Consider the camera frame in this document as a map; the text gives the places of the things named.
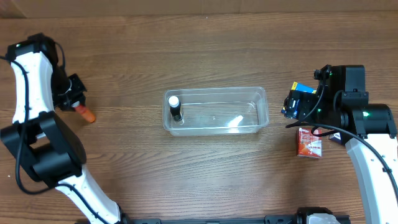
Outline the blue yellow VapoDrops box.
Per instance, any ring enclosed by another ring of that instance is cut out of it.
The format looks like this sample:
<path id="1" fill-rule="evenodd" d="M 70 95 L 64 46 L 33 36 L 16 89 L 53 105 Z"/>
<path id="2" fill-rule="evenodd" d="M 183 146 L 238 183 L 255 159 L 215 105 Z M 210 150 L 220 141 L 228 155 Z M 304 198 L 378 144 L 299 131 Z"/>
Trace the blue yellow VapoDrops box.
<path id="1" fill-rule="evenodd" d="M 304 99 L 305 93 L 315 94 L 317 91 L 309 86 L 301 83 L 293 82 L 288 96 L 284 100 L 281 113 L 287 118 L 297 119 L 299 113 L 299 104 L 301 99 Z"/>

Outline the orange tube white cap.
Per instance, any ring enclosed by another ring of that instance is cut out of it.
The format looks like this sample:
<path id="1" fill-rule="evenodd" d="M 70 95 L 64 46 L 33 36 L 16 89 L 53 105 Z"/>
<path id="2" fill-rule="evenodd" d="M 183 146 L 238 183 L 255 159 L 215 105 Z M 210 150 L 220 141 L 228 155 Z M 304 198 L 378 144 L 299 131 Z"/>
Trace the orange tube white cap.
<path id="1" fill-rule="evenodd" d="M 95 115 L 83 104 L 79 101 L 72 104 L 72 108 L 80 114 L 87 122 L 94 123 L 96 118 Z"/>

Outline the red white box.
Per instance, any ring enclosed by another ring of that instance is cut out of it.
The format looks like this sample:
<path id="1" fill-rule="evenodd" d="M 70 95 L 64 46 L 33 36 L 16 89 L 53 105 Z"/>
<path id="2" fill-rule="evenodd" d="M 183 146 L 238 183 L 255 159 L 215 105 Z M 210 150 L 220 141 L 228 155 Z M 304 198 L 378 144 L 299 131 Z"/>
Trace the red white box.
<path id="1" fill-rule="evenodd" d="M 322 138 L 314 136 L 311 129 L 298 128 L 297 130 L 297 155 L 301 157 L 322 157 Z"/>

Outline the white blue box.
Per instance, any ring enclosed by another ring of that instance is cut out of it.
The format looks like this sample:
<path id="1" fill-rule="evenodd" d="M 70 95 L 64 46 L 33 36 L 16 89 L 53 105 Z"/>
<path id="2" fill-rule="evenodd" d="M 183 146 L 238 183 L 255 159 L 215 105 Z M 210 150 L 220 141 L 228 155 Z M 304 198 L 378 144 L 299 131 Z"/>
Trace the white blue box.
<path id="1" fill-rule="evenodd" d="M 337 143 L 337 144 L 339 144 L 339 145 L 342 145 L 342 144 L 343 144 L 343 142 L 342 142 L 342 140 L 341 140 L 341 135 L 340 135 L 340 133 L 331 134 L 331 135 L 329 136 L 329 140 L 331 140 L 331 141 L 333 141 L 333 142 L 335 142 L 335 143 Z"/>

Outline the dark bottle white cap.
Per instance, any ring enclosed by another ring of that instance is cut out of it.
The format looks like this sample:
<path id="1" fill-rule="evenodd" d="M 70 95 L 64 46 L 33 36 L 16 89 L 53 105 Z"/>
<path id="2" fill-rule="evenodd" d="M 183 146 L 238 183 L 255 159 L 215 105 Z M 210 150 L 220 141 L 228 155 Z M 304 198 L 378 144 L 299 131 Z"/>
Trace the dark bottle white cap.
<path id="1" fill-rule="evenodd" d="M 171 96 L 168 99 L 170 106 L 170 114 L 172 115 L 174 121 L 179 122 L 183 118 L 182 104 L 177 96 Z"/>

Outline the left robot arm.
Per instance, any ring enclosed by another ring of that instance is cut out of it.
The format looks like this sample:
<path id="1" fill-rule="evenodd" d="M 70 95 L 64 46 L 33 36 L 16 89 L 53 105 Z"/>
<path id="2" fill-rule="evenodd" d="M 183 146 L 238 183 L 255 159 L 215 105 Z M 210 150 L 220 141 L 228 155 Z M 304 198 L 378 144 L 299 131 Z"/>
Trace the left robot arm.
<path id="1" fill-rule="evenodd" d="M 86 152 L 78 136 L 55 110 L 76 111 L 88 122 L 95 121 L 86 107 L 86 88 L 77 74 L 68 76 L 62 46 L 38 33 L 9 45 L 2 59 L 16 78 L 16 110 L 12 125 L 1 130 L 1 141 L 16 160 L 16 182 L 26 194 L 21 171 L 45 190 L 65 194 L 90 223 L 128 223 L 128 216 L 96 183 L 86 166 Z"/>

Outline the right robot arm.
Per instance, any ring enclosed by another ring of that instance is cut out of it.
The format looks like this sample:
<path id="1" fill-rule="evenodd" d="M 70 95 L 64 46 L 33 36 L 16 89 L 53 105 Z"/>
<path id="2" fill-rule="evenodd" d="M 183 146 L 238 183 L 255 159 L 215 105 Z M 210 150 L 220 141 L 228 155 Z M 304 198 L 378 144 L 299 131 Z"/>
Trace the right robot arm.
<path id="1" fill-rule="evenodd" d="M 370 104 L 362 65 L 314 71 L 315 91 L 293 86 L 284 115 L 293 127 L 338 133 L 358 179 L 366 223 L 397 223 L 397 127 L 391 109 Z"/>

